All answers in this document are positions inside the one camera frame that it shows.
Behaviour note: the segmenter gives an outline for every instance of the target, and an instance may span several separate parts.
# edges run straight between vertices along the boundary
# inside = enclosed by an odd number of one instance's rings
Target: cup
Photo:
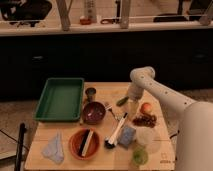
[[[96,89],[93,87],[89,87],[85,90],[85,93],[87,95],[87,101],[88,102],[93,102],[95,101],[95,94],[96,94]]]

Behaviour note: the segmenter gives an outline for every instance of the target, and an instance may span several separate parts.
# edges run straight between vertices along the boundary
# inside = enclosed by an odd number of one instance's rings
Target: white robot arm
[[[198,102],[154,80],[152,67],[131,71],[128,97],[138,100],[147,90],[181,115],[177,137],[175,171],[213,170],[213,104]]]

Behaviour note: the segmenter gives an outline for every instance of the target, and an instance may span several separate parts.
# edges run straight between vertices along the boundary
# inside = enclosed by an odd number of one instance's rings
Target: wooden bowl
[[[106,109],[102,103],[90,102],[83,108],[82,118],[87,124],[99,124],[106,114]]]
[[[96,154],[96,152],[99,149],[99,146],[100,146],[99,135],[97,134],[97,132],[92,130],[93,134],[92,134],[86,155],[85,156],[79,155],[80,146],[82,144],[82,141],[84,139],[84,136],[87,130],[88,129],[79,130],[69,140],[69,150],[76,159],[89,160]]]

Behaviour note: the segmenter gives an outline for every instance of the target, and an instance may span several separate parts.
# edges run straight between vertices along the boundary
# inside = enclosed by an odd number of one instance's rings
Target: green tray
[[[42,91],[35,120],[79,120],[83,87],[83,78],[49,78]]]

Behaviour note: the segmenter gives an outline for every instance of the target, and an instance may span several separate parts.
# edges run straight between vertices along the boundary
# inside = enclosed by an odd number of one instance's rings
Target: food item
[[[116,105],[120,107],[120,106],[124,105],[127,102],[128,99],[129,99],[129,97],[126,96],[126,97],[118,100],[117,103],[116,103]]]
[[[150,114],[152,112],[152,105],[149,102],[145,102],[141,105],[140,112],[143,114]]]
[[[148,161],[148,153],[143,147],[137,147],[133,151],[132,161],[136,166],[146,164]]]
[[[147,126],[153,128],[156,125],[157,117],[150,114],[142,114],[133,119],[133,124],[136,126]]]

